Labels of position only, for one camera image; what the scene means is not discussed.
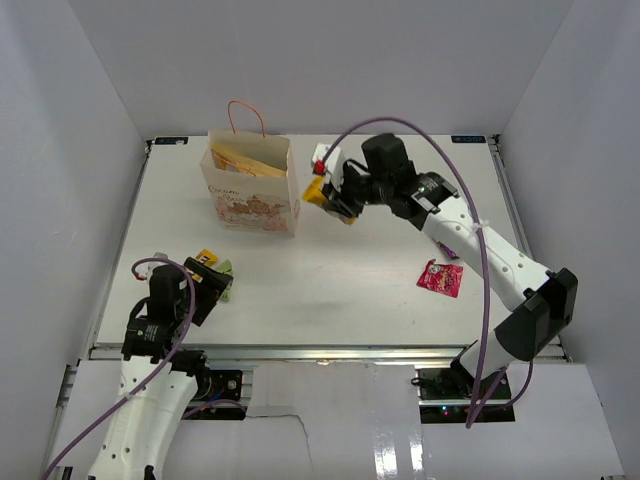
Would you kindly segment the yellow M&M's candy pack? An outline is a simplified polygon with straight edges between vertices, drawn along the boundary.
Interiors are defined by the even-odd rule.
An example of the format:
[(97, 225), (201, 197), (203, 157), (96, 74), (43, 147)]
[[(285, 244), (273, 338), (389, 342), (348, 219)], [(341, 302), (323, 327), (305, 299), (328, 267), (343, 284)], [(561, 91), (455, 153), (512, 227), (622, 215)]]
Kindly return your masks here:
[(196, 255), (195, 260), (198, 263), (211, 268), (218, 262), (218, 257), (211, 251), (203, 249)]

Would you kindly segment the green snack packet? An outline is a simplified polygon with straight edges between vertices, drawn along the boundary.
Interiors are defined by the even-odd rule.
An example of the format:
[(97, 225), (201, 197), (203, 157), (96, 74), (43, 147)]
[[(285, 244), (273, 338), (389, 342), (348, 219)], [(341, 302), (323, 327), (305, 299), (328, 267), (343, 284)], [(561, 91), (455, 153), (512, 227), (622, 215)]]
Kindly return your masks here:
[[(233, 267), (232, 267), (232, 263), (230, 260), (224, 260), (222, 261), (219, 265), (218, 265), (218, 269), (217, 271), (219, 273), (228, 275), (233, 277), (234, 276), (234, 272), (233, 272)], [(232, 289), (232, 285), (233, 282), (230, 282), (226, 289), (224, 290), (224, 292), (221, 294), (220, 300), (223, 302), (229, 302), (230, 298), (231, 298), (231, 289)]]

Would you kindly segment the golden chips bag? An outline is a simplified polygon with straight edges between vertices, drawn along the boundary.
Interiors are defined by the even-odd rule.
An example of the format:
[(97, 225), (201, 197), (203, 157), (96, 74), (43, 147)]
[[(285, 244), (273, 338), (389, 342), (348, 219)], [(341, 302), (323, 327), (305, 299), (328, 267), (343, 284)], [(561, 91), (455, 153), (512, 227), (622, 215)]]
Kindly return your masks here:
[(214, 162), (222, 170), (248, 174), (254, 177), (280, 178), (286, 176), (284, 170), (240, 154), (224, 144), (216, 143), (211, 147), (211, 150)]

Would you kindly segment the purple M&M's candy pack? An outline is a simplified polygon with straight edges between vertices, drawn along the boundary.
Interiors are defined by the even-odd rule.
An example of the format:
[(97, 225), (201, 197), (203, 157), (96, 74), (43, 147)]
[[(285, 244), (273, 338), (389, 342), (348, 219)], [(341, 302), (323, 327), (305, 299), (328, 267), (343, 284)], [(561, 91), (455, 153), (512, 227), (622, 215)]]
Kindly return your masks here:
[(444, 255), (448, 259), (450, 259), (450, 260), (459, 259), (459, 256), (452, 249), (450, 249), (448, 246), (446, 246), (444, 243), (437, 242), (437, 246), (440, 248), (440, 250), (444, 253)]

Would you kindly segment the red candy packet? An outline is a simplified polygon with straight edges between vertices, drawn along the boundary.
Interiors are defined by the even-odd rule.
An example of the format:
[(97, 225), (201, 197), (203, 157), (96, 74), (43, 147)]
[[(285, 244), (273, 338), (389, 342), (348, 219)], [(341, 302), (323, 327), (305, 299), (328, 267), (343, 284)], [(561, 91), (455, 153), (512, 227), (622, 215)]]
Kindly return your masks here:
[(430, 260), (419, 279), (418, 287), (439, 293), (451, 298), (457, 298), (460, 291), (464, 269), (462, 266), (440, 264)]

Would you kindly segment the yellow snack bar wrapper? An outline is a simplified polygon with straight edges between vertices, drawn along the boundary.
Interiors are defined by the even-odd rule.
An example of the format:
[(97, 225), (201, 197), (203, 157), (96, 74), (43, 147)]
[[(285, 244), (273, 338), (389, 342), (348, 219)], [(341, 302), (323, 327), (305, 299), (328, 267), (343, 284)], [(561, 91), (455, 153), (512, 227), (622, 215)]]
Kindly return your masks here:
[(324, 178), (316, 176), (313, 178), (309, 186), (302, 194), (301, 199), (304, 202), (323, 208), (328, 202), (327, 197), (323, 193)]

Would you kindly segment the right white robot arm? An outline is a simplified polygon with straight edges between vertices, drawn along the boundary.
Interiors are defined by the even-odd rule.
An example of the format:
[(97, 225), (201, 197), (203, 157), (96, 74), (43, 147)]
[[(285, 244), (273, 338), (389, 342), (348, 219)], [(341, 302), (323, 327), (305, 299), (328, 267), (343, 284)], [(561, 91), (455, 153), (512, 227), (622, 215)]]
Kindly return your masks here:
[(534, 261), (488, 225), (444, 177), (419, 173), (403, 141), (393, 134), (361, 145), (365, 161), (348, 159), (338, 146), (318, 144), (311, 159), (314, 182), (303, 198), (345, 223), (367, 205), (385, 205), (457, 257), (489, 285), (508, 316), (466, 347), (433, 385), (472, 399), (488, 376), (514, 361), (533, 360), (574, 313), (578, 279), (567, 268), (552, 271)]

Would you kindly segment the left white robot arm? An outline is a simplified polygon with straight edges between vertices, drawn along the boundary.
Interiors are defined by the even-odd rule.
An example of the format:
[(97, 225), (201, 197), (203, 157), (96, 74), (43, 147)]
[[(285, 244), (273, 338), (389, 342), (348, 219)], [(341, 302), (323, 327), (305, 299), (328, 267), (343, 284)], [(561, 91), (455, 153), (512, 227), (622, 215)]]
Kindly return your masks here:
[(184, 350), (233, 278), (203, 250), (177, 267), (156, 255), (141, 280), (148, 293), (132, 308), (121, 349), (118, 409), (89, 469), (91, 479), (159, 479), (180, 420), (213, 380), (201, 350)]

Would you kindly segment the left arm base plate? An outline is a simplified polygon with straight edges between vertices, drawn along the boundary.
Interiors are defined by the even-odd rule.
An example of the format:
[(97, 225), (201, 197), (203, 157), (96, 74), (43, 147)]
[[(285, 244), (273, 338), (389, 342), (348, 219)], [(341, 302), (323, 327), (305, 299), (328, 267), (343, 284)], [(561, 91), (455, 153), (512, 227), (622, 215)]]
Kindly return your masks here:
[(188, 405), (186, 420), (233, 420), (246, 416), (242, 403), (244, 374), (241, 370), (210, 370), (207, 382)]

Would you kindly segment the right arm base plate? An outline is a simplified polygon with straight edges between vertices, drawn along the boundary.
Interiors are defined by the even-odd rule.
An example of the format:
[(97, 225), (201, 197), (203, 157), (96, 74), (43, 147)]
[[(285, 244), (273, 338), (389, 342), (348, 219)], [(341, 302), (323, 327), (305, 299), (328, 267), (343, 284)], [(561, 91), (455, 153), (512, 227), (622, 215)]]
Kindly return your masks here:
[[(411, 380), (411, 384), (417, 389), (423, 425), (466, 423), (472, 387), (458, 386), (449, 372), (449, 368), (422, 368), (416, 371), (415, 377)], [(475, 422), (514, 422), (514, 409), (502, 407), (511, 397), (509, 381), (503, 375)]]

